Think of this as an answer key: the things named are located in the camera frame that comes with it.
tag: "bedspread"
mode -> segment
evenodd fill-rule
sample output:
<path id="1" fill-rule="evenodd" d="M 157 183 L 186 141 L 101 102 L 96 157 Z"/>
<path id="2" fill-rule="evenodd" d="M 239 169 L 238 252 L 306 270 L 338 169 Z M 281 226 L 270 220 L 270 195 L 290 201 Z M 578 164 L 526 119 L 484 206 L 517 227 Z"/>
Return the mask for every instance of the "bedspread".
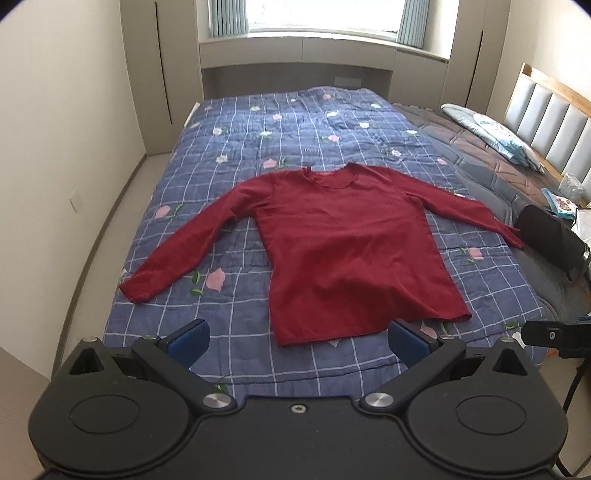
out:
<path id="1" fill-rule="evenodd" d="M 370 90 L 302 92 L 206 101 L 194 109 L 140 223 L 123 278 L 154 248 L 240 181 L 282 168 L 332 170 L 380 165 L 469 196 L 430 141 Z M 446 268 L 473 313 L 468 322 L 425 320 L 423 331 L 452 333 L 474 346 L 513 335 L 543 310 L 511 250 L 497 234 L 427 212 Z M 145 304 L 117 292 L 105 344 L 165 336 L 196 317 L 211 329 L 209 350 L 191 368 L 246 394 L 359 397 L 399 374 L 386 332 L 279 348 L 269 321 L 272 272 L 253 219 L 226 225 L 212 251 Z M 526 347 L 541 363 L 545 349 Z"/>

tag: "floor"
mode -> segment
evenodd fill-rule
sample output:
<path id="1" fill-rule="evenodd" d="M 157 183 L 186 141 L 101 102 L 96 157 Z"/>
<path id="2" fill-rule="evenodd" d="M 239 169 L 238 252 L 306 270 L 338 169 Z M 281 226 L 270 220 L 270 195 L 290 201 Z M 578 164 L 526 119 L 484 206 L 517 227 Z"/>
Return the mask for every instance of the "floor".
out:
<path id="1" fill-rule="evenodd" d="M 121 268 L 152 191 L 168 163 L 168 154 L 149 157 L 117 210 L 90 268 L 66 343 L 66 357 L 85 336 L 102 337 Z M 553 356 L 541 373 L 562 403 L 574 377 L 576 360 Z M 591 375 L 581 382 L 571 404 L 569 436 L 561 459 L 572 472 L 591 455 Z M 579 476 L 591 475 L 591 464 Z"/>

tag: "handbag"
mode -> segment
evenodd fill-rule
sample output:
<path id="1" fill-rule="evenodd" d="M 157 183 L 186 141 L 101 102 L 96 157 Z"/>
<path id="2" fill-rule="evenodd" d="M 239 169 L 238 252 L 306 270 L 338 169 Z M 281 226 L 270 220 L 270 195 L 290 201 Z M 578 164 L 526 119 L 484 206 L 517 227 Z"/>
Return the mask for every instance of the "handbag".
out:
<path id="1" fill-rule="evenodd" d="M 589 246 L 555 213 L 526 205 L 515 221 L 523 242 L 561 269 L 569 280 L 584 275 L 591 261 Z"/>

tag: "silver bolt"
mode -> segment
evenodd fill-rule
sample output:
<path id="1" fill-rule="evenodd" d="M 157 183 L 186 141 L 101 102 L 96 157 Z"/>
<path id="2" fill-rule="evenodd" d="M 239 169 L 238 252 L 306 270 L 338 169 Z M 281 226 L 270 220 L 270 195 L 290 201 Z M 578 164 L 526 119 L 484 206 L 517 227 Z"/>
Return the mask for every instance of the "silver bolt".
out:
<path id="1" fill-rule="evenodd" d="M 226 408 L 232 403 L 232 397 L 222 392 L 210 393 L 203 397 L 203 405 L 209 408 Z"/>
<path id="2" fill-rule="evenodd" d="M 305 413 L 306 410 L 308 410 L 308 409 L 306 408 L 305 405 L 299 405 L 299 404 L 297 404 L 297 405 L 292 405 L 291 406 L 291 411 L 293 413 Z"/>
<path id="3" fill-rule="evenodd" d="M 374 392 L 365 397 L 365 403 L 370 407 L 386 408 L 394 403 L 394 399 L 392 395 L 388 395 L 387 393 Z"/>

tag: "clear plastic container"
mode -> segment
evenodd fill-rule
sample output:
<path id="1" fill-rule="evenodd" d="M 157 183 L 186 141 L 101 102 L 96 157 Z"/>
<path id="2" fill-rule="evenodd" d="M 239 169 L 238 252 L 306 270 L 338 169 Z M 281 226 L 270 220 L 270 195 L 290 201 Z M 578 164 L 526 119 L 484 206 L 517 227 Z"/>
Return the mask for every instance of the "clear plastic container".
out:
<path id="1" fill-rule="evenodd" d="M 578 203 L 584 193 L 584 187 L 572 173 L 566 173 L 560 182 L 558 191 L 571 202 Z"/>

